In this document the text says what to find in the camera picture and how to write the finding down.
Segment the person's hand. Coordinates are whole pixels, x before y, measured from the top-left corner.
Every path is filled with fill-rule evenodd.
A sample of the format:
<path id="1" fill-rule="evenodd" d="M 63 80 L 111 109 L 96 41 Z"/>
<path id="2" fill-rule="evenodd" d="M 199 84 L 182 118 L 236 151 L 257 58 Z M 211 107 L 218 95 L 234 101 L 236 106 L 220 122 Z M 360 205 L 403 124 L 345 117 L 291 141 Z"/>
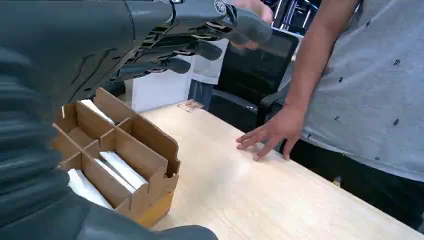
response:
<path id="1" fill-rule="evenodd" d="M 258 161 L 269 154 L 280 141 L 285 140 L 282 155 L 285 160 L 289 160 L 293 147 L 300 139 L 306 111 L 306 105 L 286 104 L 265 124 L 237 138 L 237 149 L 246 150 L 265 141 L 254 157 Z"/>
<path id="2" fill-rule="evenodd" d="M 264 4 L 261 0 L 230 0 L 232 5 L 236 7 L 240 7 L 243 9 L 250 10 L 255 13 L 262 20 L 264 20 L 268 25 L 270 25 L 273 21 L 273 11 Z M 235 42 L 231 42 L 232 46 L 238 49 L 257 49 L 259 44 L 254 41 L 249 41 L 245 44 L 237 44 Z"/>

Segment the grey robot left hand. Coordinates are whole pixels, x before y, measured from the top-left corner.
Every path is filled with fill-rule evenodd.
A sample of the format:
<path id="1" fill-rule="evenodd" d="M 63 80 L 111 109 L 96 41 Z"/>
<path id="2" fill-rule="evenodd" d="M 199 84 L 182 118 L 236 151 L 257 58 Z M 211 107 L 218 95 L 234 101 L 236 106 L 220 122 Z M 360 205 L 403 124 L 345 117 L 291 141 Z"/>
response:
<path id="1" fill-rule="evenodd" d="M 206 227 L 150 231 L 79 195 L 52 148 L 56 111 L 139 53 L 139 72 L 183 70 L 213 40 L 266 43 L 268 25 L 223 0 L 3 0 L 0 3 L 0 237 L 3 240 L 214 240 Z"/>

